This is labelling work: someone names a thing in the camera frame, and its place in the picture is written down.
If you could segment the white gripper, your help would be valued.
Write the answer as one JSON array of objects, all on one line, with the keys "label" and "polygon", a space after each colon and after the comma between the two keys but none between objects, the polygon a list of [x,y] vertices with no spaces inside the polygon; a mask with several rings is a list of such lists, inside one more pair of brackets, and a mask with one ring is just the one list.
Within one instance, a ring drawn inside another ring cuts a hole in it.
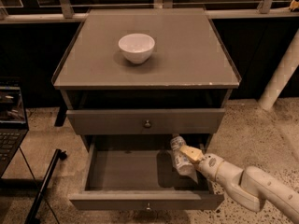
[{"label": "white gripper", "polygon": [[208,180],[221,183],[223,178],[219,175],[224,159],[208,153],[204,156],[201,149],[190,147],[187,145],[182,146],[179,151],[187,157],[191,163],[198,163],[196,169]]}]

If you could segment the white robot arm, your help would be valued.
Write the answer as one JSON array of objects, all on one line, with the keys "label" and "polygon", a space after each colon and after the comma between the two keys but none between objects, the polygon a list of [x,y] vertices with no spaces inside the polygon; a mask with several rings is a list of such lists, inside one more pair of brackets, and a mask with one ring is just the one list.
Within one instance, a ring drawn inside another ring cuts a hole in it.
[{"label": "white robot arm", "polygon": [[[284,53],[278,68],[259,99],[259,106],[270,110],[299,65],[299,31]],[[252,212],[260,212],[264,202],[273,204],[294,224],[299,223],[299,193],[260,168],[241,169],[223,158],[187,145],[179,149],[206,179],[221,185],[227,195]]]}]

